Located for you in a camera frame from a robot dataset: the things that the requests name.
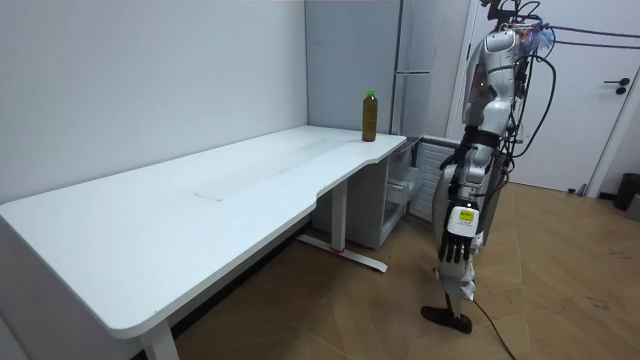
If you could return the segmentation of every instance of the robot finger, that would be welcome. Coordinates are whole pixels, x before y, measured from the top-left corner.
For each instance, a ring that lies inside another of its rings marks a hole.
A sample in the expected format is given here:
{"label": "robot finger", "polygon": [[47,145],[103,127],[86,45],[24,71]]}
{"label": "robot finger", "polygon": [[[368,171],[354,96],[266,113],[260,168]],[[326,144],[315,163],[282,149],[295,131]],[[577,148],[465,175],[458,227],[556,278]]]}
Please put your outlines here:
{"label": "robot finger", "polygon": [[459,236],[456,236],[456,255],[453,258],[453,262],[456,263],[456,264],[460,262],[460,257],[462,255],[463,243],[464,243],[464,239],[460,238]]}

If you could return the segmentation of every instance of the plastic bottle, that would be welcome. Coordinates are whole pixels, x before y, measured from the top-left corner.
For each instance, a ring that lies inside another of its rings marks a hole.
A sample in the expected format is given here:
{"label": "plastic bottle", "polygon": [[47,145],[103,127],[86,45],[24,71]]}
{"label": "plastic bottle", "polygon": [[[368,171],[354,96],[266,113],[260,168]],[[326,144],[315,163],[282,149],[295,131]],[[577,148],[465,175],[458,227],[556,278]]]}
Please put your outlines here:
{"label": "plastic bottle", "polygon": [[374,90],[367,90],[362,102],[362,141],[375,141],[378,126],[378,99]]}

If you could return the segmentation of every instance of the desk top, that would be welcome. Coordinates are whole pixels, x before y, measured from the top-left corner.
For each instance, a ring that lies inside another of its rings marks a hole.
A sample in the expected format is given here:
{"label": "desk top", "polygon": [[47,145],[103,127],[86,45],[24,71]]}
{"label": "desk top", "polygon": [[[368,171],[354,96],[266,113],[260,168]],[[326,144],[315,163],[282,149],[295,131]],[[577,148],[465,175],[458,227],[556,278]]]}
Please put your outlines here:
{"label": "desk top", "polygon": [[139,336],[404,137],[302,126],[0,206],[116,338]]}

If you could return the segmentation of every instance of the wooden floor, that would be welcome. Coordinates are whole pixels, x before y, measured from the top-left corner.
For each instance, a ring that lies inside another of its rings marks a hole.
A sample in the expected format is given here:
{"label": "wooden floor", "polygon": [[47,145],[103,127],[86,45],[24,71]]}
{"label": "wooden floor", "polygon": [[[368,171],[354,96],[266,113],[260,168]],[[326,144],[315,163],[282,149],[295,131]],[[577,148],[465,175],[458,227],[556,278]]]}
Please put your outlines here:
{"label": "wooden floor", "polygon": [[[473,303],[471,335],[420,317],[444,305],[435,249],[411,219],[358,249],[386,274],[294,243],[177,339],[181,359],[507,359]],[[640,359],[640,223],[611,202],[509,185],[475,266],[518,359]]]}

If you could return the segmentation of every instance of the desk leg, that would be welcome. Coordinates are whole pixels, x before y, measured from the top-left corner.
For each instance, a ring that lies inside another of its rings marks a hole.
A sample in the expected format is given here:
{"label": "desk leg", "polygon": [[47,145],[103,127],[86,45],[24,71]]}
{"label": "desk leg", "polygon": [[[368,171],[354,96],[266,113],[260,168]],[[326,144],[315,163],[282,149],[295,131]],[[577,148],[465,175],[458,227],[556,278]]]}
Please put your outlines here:
{"label": "desk leg", "polygon": [[387,271],[387,265],[378,260],[354,253],[345,249],[345,238],[347,228],[347,180],[331,190],[331,245],[324,241],[313,238],[309,235],[300,235],[298,240],[319,247],[323,250],[331,251],[336,255],[359,262],[376,271]]}
{"label": "desk leg", "polygon": [[166,320],[140,336],[149,360],[180,360]]}

